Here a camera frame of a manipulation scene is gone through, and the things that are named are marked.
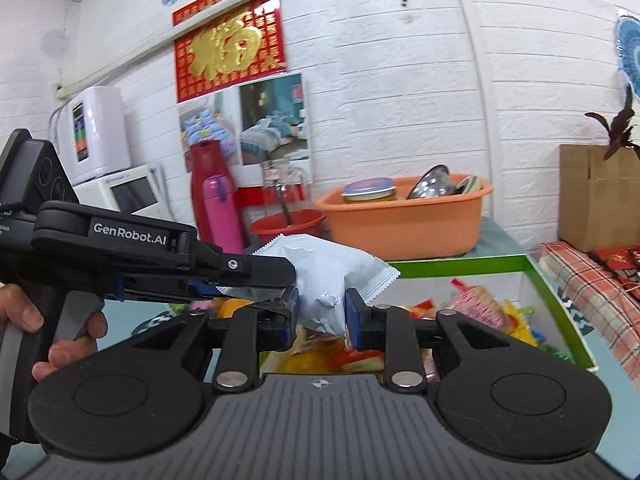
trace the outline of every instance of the glass pitcher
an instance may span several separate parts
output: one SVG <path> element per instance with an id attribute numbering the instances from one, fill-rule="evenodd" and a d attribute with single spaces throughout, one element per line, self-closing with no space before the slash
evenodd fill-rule
<path id="1" fill-rule="evenodd" d="M 305 173 L 292 166 L 288 158 L 267 160 L 260 164 L 260 168 L 264 215 L 281 214 L 285 225 L 295 224 L 295 213 L 310 208 Z"/>

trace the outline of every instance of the bedroom photo poster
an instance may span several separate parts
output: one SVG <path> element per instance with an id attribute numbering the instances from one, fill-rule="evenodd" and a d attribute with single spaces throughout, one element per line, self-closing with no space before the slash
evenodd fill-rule
<path id="1" fill-rule="evenodd" d="M 287 158 L 312 180 L 310 131 L 302 74 L 260 79 L 178 104 L 187 172 L 191 147 L 218 140 L 238 187 L 261 186 L 260 164 Z"/>

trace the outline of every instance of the screw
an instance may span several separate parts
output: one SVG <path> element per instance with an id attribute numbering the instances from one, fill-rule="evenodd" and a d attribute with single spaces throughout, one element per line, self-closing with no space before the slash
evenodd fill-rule
<path id="1" fill-rule="evenodd" d="M 401 388 L 411 388 L 418 386 L 422 382 L 422 377 L 416 372 L 396 372 L 391 376 L 391 382 Z"/>
<path id="2" fill-rule="evenodd" d="M 216 382 L 220 386 L 224 386 L 225 388 L 237 388 L 238 386 L 246 384 L 248 380 L 249 377 L 247 377 L 245 374 L 235 371 L 222 372 L 216 377 Z"/>

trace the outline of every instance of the white wall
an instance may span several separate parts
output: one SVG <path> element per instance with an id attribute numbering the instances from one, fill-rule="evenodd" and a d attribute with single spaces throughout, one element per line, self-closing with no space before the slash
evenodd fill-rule
<path id="1" fill-rule="evenodd" d="M 170 27 L 159 0 L 83 0 L 81 75 Z M 527 248 L 556 239 L 558 145 L 604 142 L 583 116 L 622 104 L 616 9 L 638 0 L 473 0 L 500 123 L 505 227 Z M 488 176 L 486 133 L 458 0 L 281 0 L 287 59 L 308 90 L 315 192 L 436 162 Z M 171 50 L 119 78 L 135 164 L 162 160 L 191 222 Z"/>
<path id="2" fill-rule="evenodd" d="M 74 76 L 79 3 L 0 0 L 0 148 L 16 128 L 47 136 L 60 83 Z"/>
<path id="3" fill-rule="evenodd" d="M 180 0 L 178 6 L 191 0 Z M 315 193 L 441 161 L 488 174 L 481 102 L 458 0 L 281 0 L 287 60 L 302 70 Z M 79 67 L 89 73 L 170 27 L 159 0 L 83 0 Z M 172 207 L 192 222 L 172 50 L 127 73 L 132 160 L 162 160 Z"/>
<path id="4" fill-rule="evenodd" d="M 587 111 L 622 108 L 616 11 L 640 0 L 474 0 L 502 134 L 505 218 L 527 248 L 557 239 L 559 148 L 606 142 Z"/>

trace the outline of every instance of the red poster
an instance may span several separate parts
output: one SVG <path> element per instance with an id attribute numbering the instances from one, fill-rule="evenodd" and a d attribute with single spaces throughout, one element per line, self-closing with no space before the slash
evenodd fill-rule
<path id="1" fill-rule="evenodd" d="M 174 26 L 222 0 L 174 12 Z M 175 41 L 178 102 L 284 72 L 280 0 L 252 0 Z"/>

